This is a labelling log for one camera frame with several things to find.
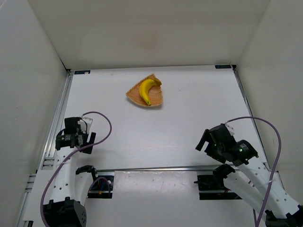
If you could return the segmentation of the yellow fake banana bunch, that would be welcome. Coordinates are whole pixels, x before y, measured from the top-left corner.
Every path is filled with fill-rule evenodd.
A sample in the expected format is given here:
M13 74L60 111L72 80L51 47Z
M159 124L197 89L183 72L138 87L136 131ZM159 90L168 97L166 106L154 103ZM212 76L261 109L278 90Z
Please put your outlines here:
M148 106L151 106L149 98L149 91L152 87L160 87L162 85L159 79L146 79L144 80L139 88L139 94Z

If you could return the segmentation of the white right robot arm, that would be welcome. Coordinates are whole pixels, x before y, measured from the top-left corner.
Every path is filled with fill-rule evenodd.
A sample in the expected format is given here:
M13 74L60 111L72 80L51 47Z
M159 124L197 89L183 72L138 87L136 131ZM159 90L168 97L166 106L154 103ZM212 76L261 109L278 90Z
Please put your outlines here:
M246 140L236 141L229 127L206 129L196 146L222 163L213 171L214 182L235 192L256 212L267 227L301 227L303 207L272 176Z

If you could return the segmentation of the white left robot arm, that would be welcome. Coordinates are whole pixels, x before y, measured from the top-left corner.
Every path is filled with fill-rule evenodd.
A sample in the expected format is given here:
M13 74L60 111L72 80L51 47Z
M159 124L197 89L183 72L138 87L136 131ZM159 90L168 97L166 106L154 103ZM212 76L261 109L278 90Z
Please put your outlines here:
M50 186L50 199L43 205L45 223L50 227L84 227L87 214L84 207L89 187L97 178L93 166L79 167L79 153L69 156L78 148L91 154L96 133L90 132L93 120L88 117L70 117L55 141L55 164L58 171Z

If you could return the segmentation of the woven triangular fruit basket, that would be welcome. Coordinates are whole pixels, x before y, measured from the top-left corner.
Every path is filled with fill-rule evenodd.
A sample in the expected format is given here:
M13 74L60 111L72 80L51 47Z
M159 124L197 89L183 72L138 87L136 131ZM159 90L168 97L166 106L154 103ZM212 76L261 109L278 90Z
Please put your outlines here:
M141 107L157 107L162 105L163 103L163 94L162 89L160 87L152 87L149 91L149 98L151 101L151 106L148 106L145 101L141 98L139 94L139 88L141 83L146 79L156 79L154 74L150 74L149 76L142 79L140 82L135 84L130 90L126 92L126 97L130 99L134 104Z

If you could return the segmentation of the left blue corner label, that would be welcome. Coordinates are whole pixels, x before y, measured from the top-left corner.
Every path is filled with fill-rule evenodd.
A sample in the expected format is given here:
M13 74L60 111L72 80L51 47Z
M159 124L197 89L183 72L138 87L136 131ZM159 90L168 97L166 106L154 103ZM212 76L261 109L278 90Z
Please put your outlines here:
M90 74L90 70L76 70L74 71L74 75L85 75Z

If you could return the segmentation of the blue corner label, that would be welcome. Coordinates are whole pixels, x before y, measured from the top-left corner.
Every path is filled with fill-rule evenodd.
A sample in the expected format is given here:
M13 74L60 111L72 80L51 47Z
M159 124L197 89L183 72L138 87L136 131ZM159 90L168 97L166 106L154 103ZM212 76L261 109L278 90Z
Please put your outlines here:
M231 65L215 65L216 69L231 69Z
M85 75L90 74L90 70L76 70L74 71L74 75Z

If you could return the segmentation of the right blue corner label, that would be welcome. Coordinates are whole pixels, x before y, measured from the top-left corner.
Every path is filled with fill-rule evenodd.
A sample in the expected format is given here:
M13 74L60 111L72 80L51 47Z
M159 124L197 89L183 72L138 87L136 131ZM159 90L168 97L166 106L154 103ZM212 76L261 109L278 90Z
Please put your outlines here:
M231 69L231 65L215 65L216 69Z

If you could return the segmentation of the front aluminium rail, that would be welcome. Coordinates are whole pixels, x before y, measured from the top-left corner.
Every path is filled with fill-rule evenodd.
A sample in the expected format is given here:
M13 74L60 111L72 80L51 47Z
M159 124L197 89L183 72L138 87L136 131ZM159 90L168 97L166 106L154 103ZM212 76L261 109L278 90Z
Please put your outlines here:
M114 172L114 171L212 171L219 165L206 166L173 166L173 167L144 167L144 168L112 168L112 169L97 169L98 172Z

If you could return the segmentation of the right aluminium rail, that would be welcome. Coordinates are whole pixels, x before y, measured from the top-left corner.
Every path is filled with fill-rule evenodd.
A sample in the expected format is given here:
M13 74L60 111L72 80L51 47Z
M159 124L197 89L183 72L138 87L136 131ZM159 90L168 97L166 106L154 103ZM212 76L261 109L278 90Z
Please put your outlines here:
M247 109L248 109L249 116L253 116L253 113L252 113L252 111L251 111L251 107L250 107L249 101L248 101L247 96L246 96L246 94L245 94L245 90L244 90L244 87L243 87L243 83L242 83L242 81L241 81L241 79L240 79L240 76L239 76L239 73L238 73L238 71L237 71L237 66L236 66L236 65L232 65L232 70L233 70L233 73L234 73L234 75L235 75L235 77L236 77L236 80L237 80L238 86L239 86L239 88L240 88L241 94L242 94L242 96L243 96L245 105L246 105L246 107L247 107ZM257 125L256 125L256 121L255 121L255 119L251 119L251 122L252 122L252 124L253 124L253 126L254 126L254 131L255 131L256 134L257 134L257 138L258 138L258 140L259 140L259 144L261 145L262 153L263 153L263 155L264 155L264 157L265 157L265 160L266 160L266 162L267 162L267 157L266 157L266 154L265 154L265 151L264 151L264 146L263 146L263 143L262 143L262 140L261 140L261 138L260 138L260 134L259 134L259 131L258 131L258 128L257 128Z

